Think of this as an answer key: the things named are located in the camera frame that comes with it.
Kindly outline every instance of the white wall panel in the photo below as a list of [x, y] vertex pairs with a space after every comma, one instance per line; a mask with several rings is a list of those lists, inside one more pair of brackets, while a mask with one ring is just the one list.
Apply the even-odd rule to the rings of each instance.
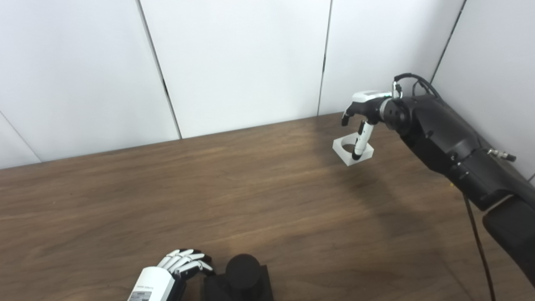
[[142, 0], [183, 137], [316, 115], [329, 0]]
[[462, 3], [334, 0], [319, 113], [345, 110], [358, 91], [390, 91], [400, 73], [430, 80]]
[[39, 162], [37, 156], [0, 113], [0, 169]]
[[134, 0], [2, 0], [0, 110], [44, 161], [177, 139]]
[[535, 171], [535, 2], [468, 0], [433, 85], [495, 148]]

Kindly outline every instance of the white robotic hand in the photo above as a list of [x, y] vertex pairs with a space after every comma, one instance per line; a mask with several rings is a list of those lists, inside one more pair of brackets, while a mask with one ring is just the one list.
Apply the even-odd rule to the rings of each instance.
[[186, 280], [203, 272], [214, 275], [208, 265], [212, 259], [194, 249], [179, 249], [167, 254], [156, 267], [146, 267], [128, 301], [178, 301], [186, 289]]
[[166, 269], [182, 280], [188, 280], [198, 272], [204, 272], [207, 275], [213, 274], [213, 268], [207, 264], [211, 261], [211, 257], [199, 250], [179, 249], [167, 254], [157, 267]]

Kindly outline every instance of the white plastic block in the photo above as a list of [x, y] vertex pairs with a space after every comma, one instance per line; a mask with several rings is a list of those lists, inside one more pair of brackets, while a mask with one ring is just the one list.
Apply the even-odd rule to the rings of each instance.
[[338, 154], [338, 156], [347, 166], [351, 166], [353, 164], [367, 160], [373, 155], [373, 147], [371, 147], [370, 144], [366, 144], [366, 149], [364, 150], [364, 153], [362, 153], [361, 158], [358, 160], [353, 160], [353, 158], [351, 157], [351, 152], [346, 151], [343, 146], [347, 144], [355, 144], [357, 138], [358, 132], [355, 132], [353, 134], [335, 139], [333, 141], [333, 150]]

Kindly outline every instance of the black cable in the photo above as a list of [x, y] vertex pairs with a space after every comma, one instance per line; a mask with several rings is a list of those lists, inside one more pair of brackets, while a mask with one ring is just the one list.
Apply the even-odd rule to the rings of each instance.
[[470, 223], [472, 224], [473, 236], [476, 239], [477, 250], [479, 250], [479, 255], [481, 256], [481, 261], [483, 262], [483, 268], [485, 269], [485, 275], [487, 276], [488, 290], [491, 294], [491, 301], [496, 301], [496, 295], [494, 294], [494, 285], [492, 284], [491, 271], [488, 268], [485, 252], [483, 251], [483, 246], [481, 245], [481, 240], [479, 239], [479, 234], [477, 233], [476, 220], [473, 218], [472, 207], [470, 207], [470, 201], [468, 200], [465, 194], [463, 194], [463, 199], [464, 203], [467, 206]]
[[394, 76], [394, 81], [400, 81], [401, 79], [404, 79], [404, 78], [407, 78], [407, 77], [411, 77], [411, 78], [415, 78], [417, 79], [418, 81], [422, 82], [423, 84], [425, 84], [429, 90], [431, 90], [431, 92], [433, 92], [433, 94], [439, 98], [439, 99], [442, 99], [442, 97], [440, 97], [440, 94], [438, 94], [437, 90], [435, 88], [433, 88], [433, 86], [431, 86], [431, 84], [425, 80], [425, 78], [417, 75], [417, 74], [412, 74], [412, 73], [403, 73], [403, 74], [400, 74], [398, 76]]
[[417, 80], [414, 85], [412, 85], [412, 95], [415, 96], [416, 95], [416, 85], [420, 84], [420, 87], [422, 87], [422, 89], [425, 90], [425, 93], [426, 94], [430, 94], [429, 93], [429, 89], [419, 80]]

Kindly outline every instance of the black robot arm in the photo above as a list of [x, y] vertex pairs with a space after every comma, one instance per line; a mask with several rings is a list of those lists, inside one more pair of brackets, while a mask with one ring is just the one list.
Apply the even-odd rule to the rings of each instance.
[[[421, 79], [401, 74], [393, 87], [404, 77]], [[487, 211], [486, 230], [535, 287], [534, 187], [504, 162], [514, 161], [514, 156], [493, 149], [427, 85], [433, 94], [353, 103], [345, 115], [384, 122], [429, 169], [446, 176], [477, 208]]]

